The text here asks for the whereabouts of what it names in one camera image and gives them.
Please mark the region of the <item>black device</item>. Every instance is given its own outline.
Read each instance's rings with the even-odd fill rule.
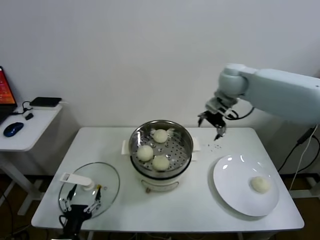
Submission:
[[[41,97],[38,96],[32,102],[30,102],[31,107],[49,107],[54,108],[61,101],[61,97]]]
[[[17,132],[19,132],[24,127],[24,124],[22,122],[15,122],[7,126],[4,131],[3,135],[6,137],[12,137],[16,135]]]
[[[0,123],[9,117],[17,106],[4,69],[0,66]]]

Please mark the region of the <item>glass lid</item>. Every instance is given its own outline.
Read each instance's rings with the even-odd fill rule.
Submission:
[[[90,178],[94,187],[85,190],[79,184],[65,182],[59,193],[59,207],[62,212],[69,205],[88,205],[92,209],[92,218],[104,213],[115,201],[119,188],[120,177],[118,171],[110,164],[92,162],[74,171],[75,175]]]

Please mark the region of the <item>white plate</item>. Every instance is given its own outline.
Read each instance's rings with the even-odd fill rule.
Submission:
[[[256,192],[250,184],[254,177],[264,177],[270,183],[268,192]],[[233,209],[249,216],[266,216],[279,201],[278,186],[260,162],[243,155],[221,158],[213,170],[213,182],[223,200]]]

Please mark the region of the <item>black mount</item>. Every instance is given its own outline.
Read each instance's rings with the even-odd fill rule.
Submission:
[[[60,223],[62,224],[61,218],[65,218],[63,224],[63,234],[59,236],[59,239],[71,239],[79,240],[79,232],[82,223],[92,217],[92,213],[84,212],[84,209],[88,205],[71,205],[71,211],[66,211],[59,217]]]

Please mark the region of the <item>steamed bun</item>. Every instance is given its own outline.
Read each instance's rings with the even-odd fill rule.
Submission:
[[[165,156],[155,156],[152,167],[157,171],[165,171],[169,168],[170,162]]]
[[[252,178],[250,184],[252,188],[260,194],[265,194],[271,188],[271,185],[268,182],[268,180],[262,176],[256,176]]]
[[[163,129],[158,129],[154,132],[153,134],[153,140],[156,141],[157,143],[164,143],[168,139],[168,133],[166,130]]]
[[[148,145],[140,146],[138,151],[136,151],[136,155],[142,162],[148,162],[153,158],[154,150]]]

